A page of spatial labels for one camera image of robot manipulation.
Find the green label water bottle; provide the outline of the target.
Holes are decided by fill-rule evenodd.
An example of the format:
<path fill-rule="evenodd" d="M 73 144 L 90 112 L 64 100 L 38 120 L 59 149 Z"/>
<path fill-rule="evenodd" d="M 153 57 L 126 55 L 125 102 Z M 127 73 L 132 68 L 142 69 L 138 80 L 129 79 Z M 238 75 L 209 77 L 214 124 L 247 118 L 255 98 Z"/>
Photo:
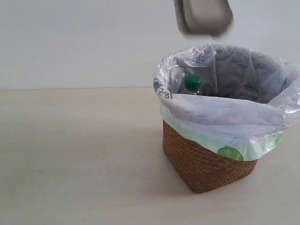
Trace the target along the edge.
<path fill-rule="evenodd" d="M 198 75 L 187 75 L 184 80 L 183 94 L 201 95 L 202 78 Z"/>

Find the beige paper pulp packaging piece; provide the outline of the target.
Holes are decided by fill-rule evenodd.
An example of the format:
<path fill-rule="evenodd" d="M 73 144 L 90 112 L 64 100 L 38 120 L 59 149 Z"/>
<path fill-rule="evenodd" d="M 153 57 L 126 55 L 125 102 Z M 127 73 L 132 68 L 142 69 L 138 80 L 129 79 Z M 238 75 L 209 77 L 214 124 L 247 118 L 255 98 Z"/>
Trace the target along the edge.
<path fill-rule="evenodd" d="M 184 36 L 218 38 L 234 21 L 227 0 L 175 0 L 173 4 L 178 30 Z"/>

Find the woven brown wicker basket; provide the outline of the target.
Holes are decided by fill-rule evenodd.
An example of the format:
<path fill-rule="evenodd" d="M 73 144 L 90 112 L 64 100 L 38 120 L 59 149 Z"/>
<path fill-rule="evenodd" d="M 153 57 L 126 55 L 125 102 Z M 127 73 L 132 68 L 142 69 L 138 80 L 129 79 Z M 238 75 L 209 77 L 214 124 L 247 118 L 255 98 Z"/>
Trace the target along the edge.
<path fill-rule="evenodd" d="M 186 139 L 163 121 L 163 151 L 181 179 L 195 193 L 209 192 L 248 176 L 257 160 L 237 161 Z"/>

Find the white plastic bin liner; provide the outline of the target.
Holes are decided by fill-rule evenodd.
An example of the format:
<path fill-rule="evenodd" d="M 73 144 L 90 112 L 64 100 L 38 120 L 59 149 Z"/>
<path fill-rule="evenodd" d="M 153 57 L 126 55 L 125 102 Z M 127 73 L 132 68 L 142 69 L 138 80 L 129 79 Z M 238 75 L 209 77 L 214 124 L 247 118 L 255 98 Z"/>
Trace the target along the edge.
<path fill-rule="evenodd" d="M 183 94 L 187 75 L 201 95 Z M 180 135 L 238 161 L 274 149 L 300 118 L 300 67 L 232 45 L 207 44 L 165 56 L 153 73 L 162 118 Z"/>

